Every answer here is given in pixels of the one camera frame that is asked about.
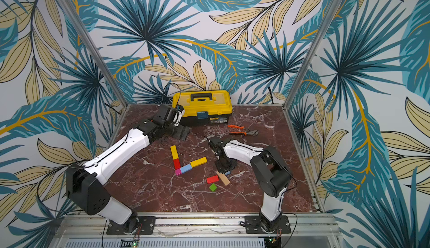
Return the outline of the green small cube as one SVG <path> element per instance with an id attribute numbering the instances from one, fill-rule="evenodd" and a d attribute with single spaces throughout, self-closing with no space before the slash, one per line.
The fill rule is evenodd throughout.
<path id="1" fill-rule="evenodd" d="M 212 184 L 212 185 L 209 187 L 209 189 L 210 189 L 212 192 L 215 192 L 215 191 L 217 190 L 217 186 L 216 186 L 215 184 Z"/>

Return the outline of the red block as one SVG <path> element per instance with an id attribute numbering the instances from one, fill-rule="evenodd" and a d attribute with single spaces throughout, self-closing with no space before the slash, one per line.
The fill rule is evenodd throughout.
<path id="1" fill-rule="evenodd" d="M 181 168 L 181 164 L 180 164 L 180 160 L 179 159 L 174 159 L 173 162 L 174 162 L 174 169 L 175 170 L 178 170 L 178 169 Z"/>
<path id="2" fill-rule="evenodd" d="M 207 181 L 207 184 L 212 184 L 212 183 L 218 182 L 219 181 L 219 177 L 217 175 L 216 176 L 211 176 L 211 177 L 208 177 L 206 179 L 206 181 Z"/>

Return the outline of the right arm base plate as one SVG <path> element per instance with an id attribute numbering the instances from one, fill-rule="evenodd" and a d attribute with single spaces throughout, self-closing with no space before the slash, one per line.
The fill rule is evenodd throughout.
<path id="1" fill-rule="evenodd" d="M 269 221 L 263 215 L 245 216 L 245 230 L 247 234 L 275 234 L 291 233 L 288 217 L 279 215 L 274 221 Z"/>

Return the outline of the yellow block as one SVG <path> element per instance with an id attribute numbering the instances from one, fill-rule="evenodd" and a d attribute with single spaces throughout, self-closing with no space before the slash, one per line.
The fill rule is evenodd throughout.
<path id="1" fill-rule="evenodd" d="M 171 146 L 170 149 L 171 149 L 171 154 L 172 154 L 173 160 L 177 160 L 179 158 L 179 155 L 178 155 L 178 151 L 176 149 L 176 146 Z"/>
<path id="2" fill-rule="evenodd" d="M 206 158 L 206 157 L 203 157 L 203 158 L 200 158 L 200 159 L 197 159 L 197 160 L 192 161 L 192 162 L 190 163 L 190 165 L 191 165 L 191 167 L 192 167 L 192 168 L 195 168 L 195 167 L 197 167 L 197 166 L 200 166 L 200 165 L 206 164 L 207 162 L 208 162 L 208 161 L 207 161 L 207 158 Z"/>

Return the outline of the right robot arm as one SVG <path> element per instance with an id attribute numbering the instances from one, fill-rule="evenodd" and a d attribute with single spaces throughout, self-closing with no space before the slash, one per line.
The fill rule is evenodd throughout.
<path id="1" fill-rule="evenodd" d="M 259 220 L 263 231 L 275 231 L 282 217 L 283 196 L 293 175 L 280 152 L 271 146 L 260 148 L 237 140 L 208 139 L 209 147 L 217 157 L 215 165 L 219 173 L 232 171 L 238 162 L 252 167 L 256 180 L 264 192 Z"/>

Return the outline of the natural wood block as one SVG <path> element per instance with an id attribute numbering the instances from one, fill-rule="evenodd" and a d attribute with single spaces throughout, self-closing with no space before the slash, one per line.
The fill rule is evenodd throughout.
<path id="1" fill-rule="evenodd" d="M 216 172 L 216 174 L 217 174 L 218 178 L 223 182 L 224 186 L 227 186 L 231 183 L 225 174 L 222 174 L 218 171 Z"/>

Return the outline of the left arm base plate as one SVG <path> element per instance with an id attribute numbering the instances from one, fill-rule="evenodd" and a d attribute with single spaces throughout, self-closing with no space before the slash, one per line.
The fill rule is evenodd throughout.
<path id="1" fill-rule="evenodd" d="M 110 221 L 106 230 L 107 235 L 151 235 L 155 227 L 156 217 L 131 217 L 125 224 Z"/>

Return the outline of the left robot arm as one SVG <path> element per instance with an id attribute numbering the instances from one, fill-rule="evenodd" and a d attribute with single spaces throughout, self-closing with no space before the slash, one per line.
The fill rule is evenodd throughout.
<path id="1" fill-rule="evenodd" d="M 160 105 L 150 119 L 134 124 L 128 133 L 102 154 L 66 171 L 66 195 L 88 215 L 99 215 L 122 226 L 127 234 L 138 228 L 137 213 L 105 189 L 110 177 L 140 150 L 164 136 L 185 140 L 189 128 L 181 125 L 181 105 Z"/>

